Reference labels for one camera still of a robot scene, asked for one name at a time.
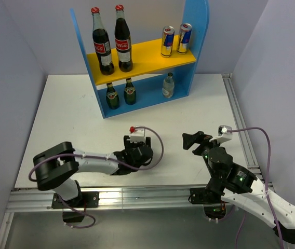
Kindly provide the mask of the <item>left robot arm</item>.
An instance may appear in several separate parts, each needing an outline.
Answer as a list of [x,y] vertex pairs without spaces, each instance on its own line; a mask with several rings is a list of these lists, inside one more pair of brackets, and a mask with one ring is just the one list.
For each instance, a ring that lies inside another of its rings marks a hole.
[[77,207],[83,200],[75,173],[102,173],[127,175],[151,163],[153,150],[151,138],[124,136],[124,149],[110,154],[86,153],[74,149],[71,142],[62,142],[33,158],[37,189],[53,190],[70,207]]

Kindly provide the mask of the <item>tall cola bottle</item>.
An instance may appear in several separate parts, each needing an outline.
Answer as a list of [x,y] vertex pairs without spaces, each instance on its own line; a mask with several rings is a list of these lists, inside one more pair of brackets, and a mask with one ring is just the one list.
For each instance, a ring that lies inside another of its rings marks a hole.
[[133,68],[130,30],[127,25],[123,5],[116,5],[115,45],[118,56],[118,66],[122,72]]

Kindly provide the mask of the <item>silver energy can front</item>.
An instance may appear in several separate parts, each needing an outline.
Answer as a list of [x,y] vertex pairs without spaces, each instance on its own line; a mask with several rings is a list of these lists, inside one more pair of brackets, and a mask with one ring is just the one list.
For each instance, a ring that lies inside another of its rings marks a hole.
[[175,30],[172,26],[165,26],[162,33],[161,55],[163,57],[170,57],[172,54],[173,40]]

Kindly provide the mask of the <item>clear water bottle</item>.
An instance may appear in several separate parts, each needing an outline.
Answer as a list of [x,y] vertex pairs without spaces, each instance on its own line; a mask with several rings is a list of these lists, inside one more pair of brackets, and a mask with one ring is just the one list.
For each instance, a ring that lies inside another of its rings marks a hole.
[[174,93],[175,82],[173,79],[173,73],[168,73],[167,77],[163,81],[162,93],[166,98],[171,98]]

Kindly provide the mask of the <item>silver energy can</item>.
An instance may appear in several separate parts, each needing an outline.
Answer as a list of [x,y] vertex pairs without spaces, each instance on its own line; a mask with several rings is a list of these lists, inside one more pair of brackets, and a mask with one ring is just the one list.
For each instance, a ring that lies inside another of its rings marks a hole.
[[175,30],[172,26],[165,26],[162,33],[161,55],[163,57],[170,57],[172,54],[173,40]]
[[192,26],[189,23],[182,23],[179,28],[177,53],[186,54],[189,49]]

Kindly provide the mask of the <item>cola bottle front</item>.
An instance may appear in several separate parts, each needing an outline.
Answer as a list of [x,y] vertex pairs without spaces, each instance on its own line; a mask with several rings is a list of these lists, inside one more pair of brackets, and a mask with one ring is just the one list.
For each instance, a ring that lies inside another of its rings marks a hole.
[[103,75],[111,75],[115,69],[112,61],[109,36],[102,23],[99,8],[91,8],[91,14],[93,18],[92,39],[99,61],[99,69]]

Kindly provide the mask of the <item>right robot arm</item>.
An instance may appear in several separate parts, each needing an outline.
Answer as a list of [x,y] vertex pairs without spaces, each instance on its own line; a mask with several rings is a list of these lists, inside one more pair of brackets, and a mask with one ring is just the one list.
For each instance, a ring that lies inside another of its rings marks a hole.
[[265,184],[250,170],[235,163],[233,157],[222,147],[233,135],[227,127],[220,127],[218,136],[202,131],[183,133],[183,149],[201,156],[211,176],[205,187],[190,189],[192,204],[231,203],[261,219],[283,241],[295,244],[295,205],[289,203]]

